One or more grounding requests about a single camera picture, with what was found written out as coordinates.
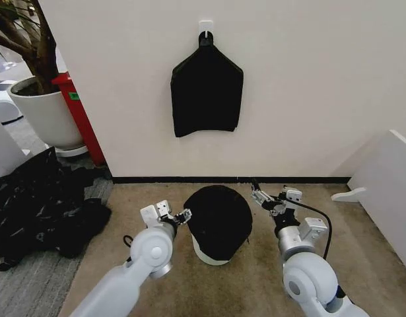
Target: black cable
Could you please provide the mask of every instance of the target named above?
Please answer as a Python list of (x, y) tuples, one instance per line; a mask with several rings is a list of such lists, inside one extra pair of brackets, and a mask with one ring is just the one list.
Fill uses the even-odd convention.
[(318, 210), (318, 209), (316, 209), (316, 208), (313, 208), (313, 207), (304, 205), (303, 203), (297, 203), (296, 201), (293, 201), (293, 200), (288, 199), (288, 198), (286, 198), (286, 201), (289, 201), (290, 203), (293, 203), (294, 205), (297, 205), (297, 206), (300, 206), (300, 207), (309, 209), (309, 210), (311, 210), (311, 211), (314, 211), (314, 212), (316, 212), (316, 213), (319, 213), (320, 215), (322, 215), (323, 217), (326, 218), (327, 223), (328, 223), (328, 225), (329, 225), (329, 236), (327, 237), (327, 243), (326, 243), (326, 247), (325, 247), (325, 249), (324, 249), (324, 255), (323, 255), (323, 259), (326, 260), (327, 254), (329, 253), (330, 243), (331, 243), (331, 241), (332, 241), (332, 222), (330, 221), (329, 216), (327, 216), (323, 211), (320, 211), (320, 210)]
[(126, 246), (131, 247), (131, 243), (133, 242), (132, 236), (128, 236), (127, 234), (123, 236), (123, 243), (126, 244)]

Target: wall hook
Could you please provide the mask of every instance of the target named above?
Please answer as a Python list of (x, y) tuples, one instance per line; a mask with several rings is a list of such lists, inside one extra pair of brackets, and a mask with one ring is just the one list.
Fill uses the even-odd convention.
[(207, 38), (207, 32), (213, 34), (215, 24), (212, 20), (201, 20), (198, 24), (198, 35), (205, 32), (205, 38)]

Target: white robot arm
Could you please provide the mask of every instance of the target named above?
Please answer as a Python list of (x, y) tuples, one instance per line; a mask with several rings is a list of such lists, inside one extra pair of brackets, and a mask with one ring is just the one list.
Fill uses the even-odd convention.
[(171, 216), (166, 200), (141, 210), (147, 229), (131, 244), (131, 257), (114, 267), (74, 310), (71, 317), (126, 317), (135, 306), (148, 276), (162, 277), (172, 265), (172, 243), (179, 225), (191, 218), (189, 209)]
[(273, 197), (254, 182), (252, 197), (275, 221), (275, 234), (284, 261), (283, 283), (305, 315), (368, 317), (340, 288), (328, 262), (314, 253), (314, 242), (327, 232), (324, 222), (316, 218), (305, 218), (302, 223), (296, 220), (294, 213), (301, 205), (301, 191), (284, 187), (278, 197)]

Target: potted plant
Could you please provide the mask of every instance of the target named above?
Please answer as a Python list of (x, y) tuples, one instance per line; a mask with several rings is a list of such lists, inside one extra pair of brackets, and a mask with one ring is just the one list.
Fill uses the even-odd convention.
[[(30, 14), (34, 11), (38, 20)], [(46, 144), (69, 150), (83, 139), (59, 88), (56, 43), (38, 0), (0, 0), (0, 45), (20, 54), (33, 77), (9, 88), (9, 96)]]

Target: green label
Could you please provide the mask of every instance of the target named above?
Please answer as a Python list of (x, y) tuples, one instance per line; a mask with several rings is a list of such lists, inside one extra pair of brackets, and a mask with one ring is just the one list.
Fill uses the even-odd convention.
[(79, 100), (79, 96), (76, 92), (69, 92), (69, 98), (71, 100)]

